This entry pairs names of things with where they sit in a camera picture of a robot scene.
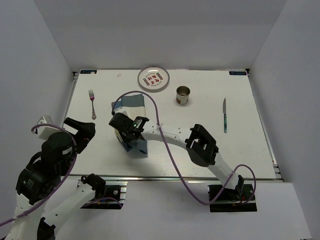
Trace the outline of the blue and beige placemat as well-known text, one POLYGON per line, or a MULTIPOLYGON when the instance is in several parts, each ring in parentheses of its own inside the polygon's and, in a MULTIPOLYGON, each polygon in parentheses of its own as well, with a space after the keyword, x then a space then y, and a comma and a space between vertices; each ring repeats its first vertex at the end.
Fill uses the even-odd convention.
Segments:
MULTIPOLYGON (((142 94, 123 96, 117 103, 112 102, 115 112, 120 112, 134 120, 136 117, 146 117, 145 100, 142 94)), ((146 140, 139 139, 139 151, 142 154, 148 154, 146 140)))

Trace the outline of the silver fork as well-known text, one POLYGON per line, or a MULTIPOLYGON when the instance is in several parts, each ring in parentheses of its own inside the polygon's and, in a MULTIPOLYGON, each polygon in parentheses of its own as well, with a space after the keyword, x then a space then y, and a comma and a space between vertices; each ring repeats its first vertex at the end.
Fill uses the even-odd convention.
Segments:
POLYGON ((93 92, 92 89, 90 89, 90 90, 88 91, 88 94, 89 94, 89 99, 90 99, 90 101, 91 101, 91 108, 92 108, 92 116, 91 116, 91 118, 92 118, 93 120, 95 120, 95 119, 97 118, 96 112, 95 112, 95 107, 94 107, 95 95, 94 95, 94 92, 93 92))

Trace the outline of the white plate with red characters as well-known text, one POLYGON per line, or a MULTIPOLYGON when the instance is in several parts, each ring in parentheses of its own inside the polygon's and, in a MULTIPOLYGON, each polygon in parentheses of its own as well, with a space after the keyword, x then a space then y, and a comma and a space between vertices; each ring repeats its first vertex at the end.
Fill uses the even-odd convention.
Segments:
POLYGON ((170 74, 162 67, 149 66, 138 73, 137 82, 143 90, 156 93, 169 85, 170 74))

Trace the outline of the metal cup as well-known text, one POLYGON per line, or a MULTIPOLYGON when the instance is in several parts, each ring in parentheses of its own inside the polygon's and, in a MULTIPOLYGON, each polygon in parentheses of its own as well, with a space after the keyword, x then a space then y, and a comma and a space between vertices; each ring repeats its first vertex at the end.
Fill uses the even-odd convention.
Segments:
POLYGON ((187 86, 179 86, 176 89, 176 102, 185 105, 189 100, 190 89, 187 86))

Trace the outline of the knife with green handle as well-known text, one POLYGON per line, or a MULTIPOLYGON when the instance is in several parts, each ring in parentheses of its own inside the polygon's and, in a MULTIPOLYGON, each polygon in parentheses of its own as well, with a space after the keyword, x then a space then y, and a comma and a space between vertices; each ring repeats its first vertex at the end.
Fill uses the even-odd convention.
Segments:
POLYGON ((227 105, 226 105, 226 98, 224 98, 222 103, 222 112, 223 112, 223 130, 224 133, 228 132, 228 126, 227 126, 227 105))

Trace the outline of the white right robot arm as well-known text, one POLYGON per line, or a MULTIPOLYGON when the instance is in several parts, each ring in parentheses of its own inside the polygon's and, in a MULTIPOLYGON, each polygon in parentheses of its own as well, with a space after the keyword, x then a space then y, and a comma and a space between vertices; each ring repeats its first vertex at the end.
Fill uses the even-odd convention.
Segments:
POLYGON ((195 165, 209 169, 217 177, 229 198, 236 200, 243 195, 244 178, 224 161, 216 140, 202 125, 195 124, 190 129, 161 127, 146 117, 137 116, 133 120, 122 112, 114 112, 109 125, 125 144, 137 140, 158 141, 186 150, 195 165))

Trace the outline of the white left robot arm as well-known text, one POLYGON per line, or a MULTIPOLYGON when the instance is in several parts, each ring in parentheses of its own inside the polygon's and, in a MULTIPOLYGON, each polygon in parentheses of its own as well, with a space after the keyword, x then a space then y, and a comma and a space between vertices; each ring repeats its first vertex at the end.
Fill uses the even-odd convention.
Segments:
POLYGON ((61 227, 82 208, 121 209, 125 193, 121 185, 107 185, 92 173, 81 176, 80 184, 66 200, 49 213, 45 206, 62 186, 80 154, 96 133, 93 122, 66 118, 76 130, 70 133, 43 116, 31 132, 44 142, 18 176, 14 216, 0 225, 11 225, 6 240, 54 240, 61 227))

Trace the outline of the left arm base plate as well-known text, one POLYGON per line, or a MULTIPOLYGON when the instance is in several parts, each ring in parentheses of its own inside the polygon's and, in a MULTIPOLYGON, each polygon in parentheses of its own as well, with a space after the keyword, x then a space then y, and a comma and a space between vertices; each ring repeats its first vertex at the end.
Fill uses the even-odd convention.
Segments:
POLYGON ((104 195, 98 199, 91 199, 81 209, 93 210, 121 210, 126 199, 127 182, 107 181, 104 195))

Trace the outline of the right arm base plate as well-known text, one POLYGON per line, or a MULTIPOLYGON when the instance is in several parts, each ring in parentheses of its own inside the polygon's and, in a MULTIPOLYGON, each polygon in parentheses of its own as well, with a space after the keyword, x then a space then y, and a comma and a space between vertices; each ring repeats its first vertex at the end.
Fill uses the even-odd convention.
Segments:
POLYGON ((228 189, 224 189, 215 202, 209 205, 211 213, 249 213, 257 212, 256 197, 253 196, 248 203, 245 202, 253 193, 253 186, 245 184, 241 196, 234 195, 228 189))

